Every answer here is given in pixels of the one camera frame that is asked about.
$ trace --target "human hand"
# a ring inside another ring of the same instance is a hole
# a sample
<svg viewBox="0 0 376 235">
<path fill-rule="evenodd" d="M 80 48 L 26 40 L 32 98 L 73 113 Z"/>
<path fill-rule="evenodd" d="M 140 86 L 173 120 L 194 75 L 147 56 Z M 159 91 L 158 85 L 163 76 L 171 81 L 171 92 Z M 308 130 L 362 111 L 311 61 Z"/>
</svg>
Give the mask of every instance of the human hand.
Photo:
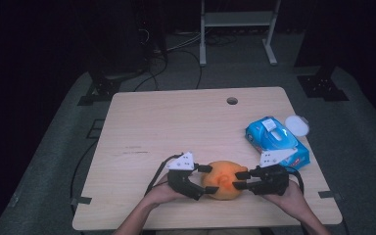
<svg viewBox="0 0 376 235">
<path fill-rule="evenodd" d="M 167 174 L 165 174 L 160 181 L 152 188 L 152 190 L 145 196 L 144 200 L 148 200 L 157 206 L 162 203 L 167 203 L 176 199 L 187 198 L 186 196 L 175 192 L 167 184 Z"/>
<path fill-rule="evenodd" d="M 289 187 L 282 196 L 270 194 L 262 195 L 262 197 L 279 207 L 286 214 L 300 221 L 310 235 L 331 234 L 313 213 L 299 185 L 295 181 L 289 180 Z"/>
<path fill-rule="evenodd" d="M 289 180 L 289 187 L 286 188 L 282 196 L 267 194 L 262 195 L 262 197 L 297 220 L 300 220 L 304 214 L 311 212 L 299 185 L 293 180 Z"/>
</svg>

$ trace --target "shelf leg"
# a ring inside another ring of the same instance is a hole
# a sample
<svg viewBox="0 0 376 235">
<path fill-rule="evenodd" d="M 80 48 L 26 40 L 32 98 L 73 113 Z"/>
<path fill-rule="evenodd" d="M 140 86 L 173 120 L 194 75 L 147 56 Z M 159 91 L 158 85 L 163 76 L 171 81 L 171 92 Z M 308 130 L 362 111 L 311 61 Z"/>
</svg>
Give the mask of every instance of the shelf leg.
<svg viewBox="0 0 376 235">
<path fill-rule="evenodd" d="M 273 50 L 271 49 L 270 43 L 273 37 L 274 28 L 276 26 L 277 16 L 279 15 L 280 3 L 281 3 L 281 0 L 276 1 L 276 5 L 273 10 L 273 15 L 270 20 L 270 27 L 268 28 L 267 38 L 263 39 L 262 41 L 264 50 L 268 57 L 268 61 L 270 62 L 272 66 L 277 66 L 277 60 L 276 60 L 276 57 L 274 56 Z"/>
<path fill-rule="evenodd" d="M 201 41 L 200 41 L 200 66 L 205 66 L 207 64 L 206 55 L 206 6 L 205 0 L 201 1 Z"/>
</svg>

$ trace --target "table top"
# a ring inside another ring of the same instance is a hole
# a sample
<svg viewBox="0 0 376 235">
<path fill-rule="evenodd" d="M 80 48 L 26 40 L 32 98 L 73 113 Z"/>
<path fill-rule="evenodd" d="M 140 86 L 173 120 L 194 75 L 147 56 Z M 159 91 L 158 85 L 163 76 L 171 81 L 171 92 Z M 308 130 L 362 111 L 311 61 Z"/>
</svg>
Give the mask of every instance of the table top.
<svg viewBox="0 0 376 235">
<path fill-rule="evenodd" d="M 228 100 L 237 100 L 230 105 Z M 295 112 L 281 87 L 118 93 L 114 96 L 72 226 L 77 230 L 116 229 L 143 197 L 161 162 L 191 151 L 207 165 L 227 160 L 246 167 L 259 164 L 259 153 L 245 138 L 253 121 L 274 116 L 284 122 Z M 311 163 L 300 173 L 305 198 L 324 224 L 338 224 L 341 213 L 305 137 Z M 199 172 L 190 180 L 200 184 Z M 145 229 L 221 228 L 298 225 L 276 206 L 250 191 L 232 201 L 204 195 L 180 199 L 151 212 Z"/>
</svg>

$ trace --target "wet wipes package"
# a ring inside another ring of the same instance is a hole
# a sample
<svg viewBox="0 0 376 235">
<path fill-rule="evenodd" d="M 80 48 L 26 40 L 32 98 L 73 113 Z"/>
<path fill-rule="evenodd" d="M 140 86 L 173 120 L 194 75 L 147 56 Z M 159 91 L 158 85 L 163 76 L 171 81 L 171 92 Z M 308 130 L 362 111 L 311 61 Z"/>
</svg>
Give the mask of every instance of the wet wipes package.
<svg viewBox="0 0 376 235">
<path fill-rule="evenodd" d="M 285 125 L 275 117 L 264 117 L 246 128 L 246 138 L 260 153 L 260 167 L 280 164 L 300 169 L 310 163 L 309 150 L 296 138 L 308 134 L 307 121 L 290 116 Z"/>
</svg>

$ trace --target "blue tissue pack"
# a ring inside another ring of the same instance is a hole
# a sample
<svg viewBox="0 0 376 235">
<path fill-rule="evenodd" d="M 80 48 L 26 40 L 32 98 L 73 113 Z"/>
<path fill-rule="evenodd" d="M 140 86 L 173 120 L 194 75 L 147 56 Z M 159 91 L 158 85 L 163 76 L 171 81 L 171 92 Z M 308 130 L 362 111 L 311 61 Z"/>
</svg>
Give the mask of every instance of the blue tissue pack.
<svg viewBox="0 0 376 235">
<path fill-rule="evenodd" d="M 259 153 L 262 153 L 262 151 L 296 148 L 297 152 L 279 164 L 300 169 L 308 165 L 310 159 L 309 150 L 296 138 L 296 135 L 303 136 L 308 133 L 307 122 L 299 118 L 302 117 L 288 117 L 285 121 L 286 126 L 291 127 L 287 128 L 274 117 L 264 117 L 249 124 L 246 128 L 246 139 Z"/>
</svg>

